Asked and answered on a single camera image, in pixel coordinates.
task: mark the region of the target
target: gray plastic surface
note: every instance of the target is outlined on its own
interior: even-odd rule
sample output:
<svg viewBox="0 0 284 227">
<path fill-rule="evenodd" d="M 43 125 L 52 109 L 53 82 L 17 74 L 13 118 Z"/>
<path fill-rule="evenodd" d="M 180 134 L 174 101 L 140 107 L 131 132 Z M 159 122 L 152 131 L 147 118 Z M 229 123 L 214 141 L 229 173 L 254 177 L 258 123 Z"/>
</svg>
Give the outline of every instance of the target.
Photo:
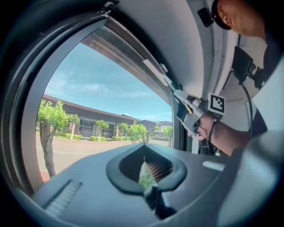
<svg viewBox="0 0 284 227">
<path fill-rule="evenodd" d="M 178 158 L 191 172 L 186 184 L 173 192 L 167 192 L 167 205 L 177 211 L 202 193 L 216 178 L 219 171 L 202 166 L 206 160 L 218 160 L 219 157 L 194 155 L 172 148 L 151 145 L 164 153 Z M 63 221 L 80 226 L 145 226 L 161 222 L 153 213 L 143 196 L 120 192 L 108 179 L 106 166 L 110 159 L 140 145 L 129 145 L 108 152 L 85 157 L 54 176 L 37 191 L 33 200 L 45 208 L 70 181 L 82 185 L 65 212 L 60 217 Z"/>
</svg>

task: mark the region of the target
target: grass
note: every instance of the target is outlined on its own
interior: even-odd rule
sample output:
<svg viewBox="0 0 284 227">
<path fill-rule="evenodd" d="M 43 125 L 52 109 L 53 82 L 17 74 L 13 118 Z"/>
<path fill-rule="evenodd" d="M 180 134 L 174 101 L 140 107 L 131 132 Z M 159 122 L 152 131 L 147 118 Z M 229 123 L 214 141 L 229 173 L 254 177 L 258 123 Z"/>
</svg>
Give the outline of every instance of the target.
<svg viewBox="0 0 284 227">
<path fill-rule="evenodd" d="M 139 178 L 138 183 L 144 187 L 144 191 L 147 191 L 156 183 L 148 167 L 145 169 L 145 174 Z"/>
</svg>

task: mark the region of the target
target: car ceiling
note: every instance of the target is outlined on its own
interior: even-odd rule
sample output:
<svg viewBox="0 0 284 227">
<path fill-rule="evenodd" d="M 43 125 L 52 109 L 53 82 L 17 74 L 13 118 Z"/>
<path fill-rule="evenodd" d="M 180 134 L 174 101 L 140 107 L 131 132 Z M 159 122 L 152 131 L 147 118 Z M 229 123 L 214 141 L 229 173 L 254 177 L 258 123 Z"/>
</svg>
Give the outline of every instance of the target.
<svg viewBox="0 0 284 227">
<path fill-rule="evenodd" d="M 225 55 L 227 32 L 215 24 L 204 27 L 197 14 L 212 2 L 120 0 L 118 4 L 153 40 L 183 90 L 198 97 L 213 92 Z"/>
</svg>

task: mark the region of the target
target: wrist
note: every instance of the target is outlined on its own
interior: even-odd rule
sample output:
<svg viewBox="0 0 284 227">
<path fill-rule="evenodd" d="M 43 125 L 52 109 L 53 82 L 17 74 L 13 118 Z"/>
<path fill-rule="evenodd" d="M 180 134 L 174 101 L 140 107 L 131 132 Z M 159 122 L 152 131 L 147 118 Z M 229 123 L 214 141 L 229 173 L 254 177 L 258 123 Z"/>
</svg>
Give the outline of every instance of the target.
<svg viewBox="0 0 284 227">
<path fill-rule="evenodd" d="M 197 129 L 197 133 L 203 137 L 205 137 L 206 139 L 208 139 L 209 136 L 209 132 L 212 128 L 213 122 L 214 122 L 215 118 L 209 114 L 206 113 L 204 114 L 201 118 L 200 118 L 200 126 Z"/>
</svg>

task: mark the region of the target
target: forearm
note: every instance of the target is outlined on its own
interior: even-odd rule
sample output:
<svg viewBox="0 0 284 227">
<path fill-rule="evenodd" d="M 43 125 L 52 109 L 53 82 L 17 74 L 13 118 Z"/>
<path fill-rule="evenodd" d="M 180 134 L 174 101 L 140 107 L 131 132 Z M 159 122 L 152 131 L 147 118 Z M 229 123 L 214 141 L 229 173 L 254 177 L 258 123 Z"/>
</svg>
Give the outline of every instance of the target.
<svg viewBox="0 0 284 227">
<path fill-rule="evenodd" d="M 201 127 L 197 133 L 208 139 L 214 118 L 210 115 L 201 117 Z M 249 142 L 249 133 L 230 128 L 222 122 L 217 122 L 212 131 L 211 143 L 228 155 L 232 155 L 235 148 L 242 148 Z"/>
</svg>

